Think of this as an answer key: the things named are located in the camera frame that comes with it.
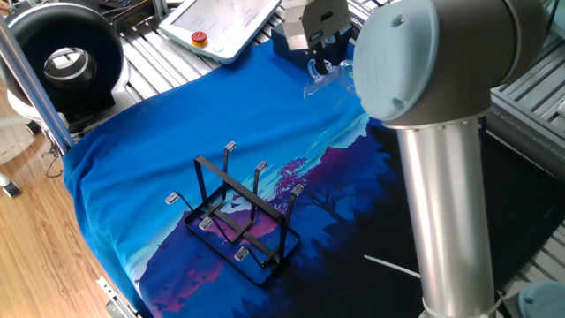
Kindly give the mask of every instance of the white cord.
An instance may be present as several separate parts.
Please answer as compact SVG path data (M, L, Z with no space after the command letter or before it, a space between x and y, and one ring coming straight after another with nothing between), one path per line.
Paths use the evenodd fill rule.
M413 272L413 271L411 271L411 270L402 268L402 267L400 267L400 266L398 266L398 265L389 263L389 262L387 262L387 261L379 260L378 258L374 258L374 257L371 257L371 256L369 256L369 255L363 255L363 257L365 257L365 258L366 258L367 260L369 260L369 261L374 261L374 262L376 262L376 263L378 263L378 264L380 264L380 265L384 265L384 266L390 267L390 268L392 268L392 269L400 270L400 271L403 272L403 273L406 273L406 274L408 274L408 275L412 275L412 276L414 276L414 277L420 278L420 274L418 274L418 273L416 273L416 272ZM494 304L494 306L493 306L492 308L490 308L486 313L484 313L484 314L482 314L482 315L479 315L479 316L467 317L467 318L488 318L491 314L494 314L494 313L498 310L498 307L499 307L499 306L501 305L501 303L502 303L502 295L501 295L501 293L500 293L499 291L498 291L498 294L499 294L498 301L497 301L496 304ZM446 315L438 314L438 313L434 312L434 311L426 304L426 301L424 300L424 297L422 297L422 304L424 304L424 309L427 311L427 313L429 313L430 315L432 315L432 316L435 317L435 318L461 318L461 317L446 316Z
M384 266L390 267L390 268L392 268L392 269L400 270L401 272L404 272L404 273L406 273L406 274L408 274L408 275L412 275L412 276L414 276L414 277L420 278L420 274L418 274L418 273L416 273L416 272L413 272L413 271L411 271L411 270L405 269L405 268L401 268L401 267L398 266L398 265L391 264L391 263L389 263L389 262L387 262L387 261L379 260L379 259L374 258L374 257L371 257L371 256L369 256L369 255L363 255L363 257L365 257L365 258L366 258L367 260L369 260L369 261L374 261L374 262L376 262L376 263L379 263L380 265L384 265Z

